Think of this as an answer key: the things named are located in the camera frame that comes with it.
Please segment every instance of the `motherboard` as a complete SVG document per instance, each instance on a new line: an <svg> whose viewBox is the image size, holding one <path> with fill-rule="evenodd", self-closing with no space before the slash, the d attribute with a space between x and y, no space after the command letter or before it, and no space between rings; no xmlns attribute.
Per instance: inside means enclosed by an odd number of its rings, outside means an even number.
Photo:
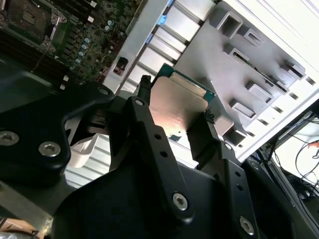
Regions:
<svg viewBox="0 0 319 239"><path fill-rule="evenodd" d="M141 8L142 0L0 0L0 53L70 84L103 81Z"/></svg>

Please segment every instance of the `capacitor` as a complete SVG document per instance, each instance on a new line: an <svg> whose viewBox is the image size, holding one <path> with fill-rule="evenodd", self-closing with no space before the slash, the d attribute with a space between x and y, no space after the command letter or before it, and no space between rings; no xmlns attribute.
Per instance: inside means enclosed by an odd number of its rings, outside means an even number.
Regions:
<svg viewBox="0 0 319 239"><path fill-rule="evenodd" d="M108 20L108 25L109 26L113 26L114 25L114 21L113 20Z"/></svg>
<svg viewBox="0 0 319 239"><path fill-rule="evenodd" d="M60 89L64 91L64 90L65 90L65 85L64 85L64 84L61 84L61 85L60 85Z"/></svg>

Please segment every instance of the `metal plate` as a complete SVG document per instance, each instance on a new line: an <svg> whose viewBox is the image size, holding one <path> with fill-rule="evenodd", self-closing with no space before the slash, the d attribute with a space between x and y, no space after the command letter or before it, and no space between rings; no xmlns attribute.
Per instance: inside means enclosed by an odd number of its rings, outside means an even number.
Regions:
<svg viewBox="0 0 319 239"><path fill-rule="evenodd" d="M168 64L170 66L173 66L174 64L153 51L150 48L146 48L143 55L140 58L140 62L150 69L152 69L155 72L160 71L160 68L163 64Z"/></svg>
<svg viewBox="0 0 319 239"><path fill-rule="evenodd" d="M187 41L190 41L199 29L199 25L196 22L174 6L167 14L165 26L168 26Z"/></svg>
<svg viewBox="0 0 319 239"><path fill-rule="evenodd" d="M178 0L178 3L182 4L187 10L192 12L195 16L201 20L205 20L209 10L215 5L212 0Z"/></svg>
<svg viewBox="0 0 319 239"><path fill-rule="evenodd" d="M208 106L198 94L168 77L159 77L150 104L155 124L162 126L167 136L182 136Z"/></svg>
<svg viewBox="0 0 319 239"><path fill-rule="evenodd" d="M239 34L235 34L232 39L229 39L213 27L210 20L220 8L237 14L237 16L243 20L244 25L254 29L254 31L265 40L262 45L256 47ZM265 82L265 79L256 73L256 71L227 55L224 52L226 44L231 44L239 49L249 58L249 62L260 71L268 76L273 75L277 79L280 79L286 87L291 86L296 79L286 74L280 66L285 60L295 61L228 4L221 2L214 7L208 20L180 57L175 65L175 69L203 85L211 85L211 88L217 93L223 106L233 120L245 127L252 121L245 116L238 115L238 113L231 108L229 103L233 99L241 102L258 116L279 97L281 93L274 89L274 87L270 87ZM268 103L256 101L255 96L249 93L245 88L245 85L249 81L253 81L262 89L265 89L273 98Z"/></svg>
<svg viewBox="0 0 319 239"><path fill-rule="evenodd" d="M165 41L158 38L157 36L154 36L153 39L150 41L150 44L152 46L155 46L157 49L160 49L163 53L165 53L167 56L170 56L174 60L177 60L181 53L173 49L169 46Z"/></svg>
<svg viewBox="0 0 319 239"><path fill-rule="evenodd" d="M167 31L165 31L162 28L159 28L157 32L155 33L155 36L165 41L167 44L169 44L174 49L178 50L179 52L183 52L186 49L186 46L177 40L175 37L170 35Z"/></svg>
<svg viewBox="0 0 319 239"><path fill-rule="evenodd" d="M139 66L135 66L134 69L132 70L129 78L136 82L137 84L141 81L141 78L143 75L149 75L151 76L151 81L154 80L155 76L152 75L151 73L149 73L148 71L142 69L141 67Z"/></svg>

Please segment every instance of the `blue tab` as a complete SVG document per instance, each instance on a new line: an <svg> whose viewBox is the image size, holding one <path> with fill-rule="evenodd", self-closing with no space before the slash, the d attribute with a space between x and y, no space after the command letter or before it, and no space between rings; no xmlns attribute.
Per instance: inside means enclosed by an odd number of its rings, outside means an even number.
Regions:
<svg viewBox="0 0 319 239"><path fill-rule="evenodd" d="M167 15L162 15L160 18L159 18L159 21L158 21L158 25L163 25L167 20Z"/></svg>
<svg viewBox="0 0 319 239"><path fill-rule="evenodd" d="M145 42L146 44L148 44L148 43L150 42L152 36L153 36L153 33L151 33L151 34L149 35L149 37L147 38L147 40L146 40L146 42Z"/></svg>

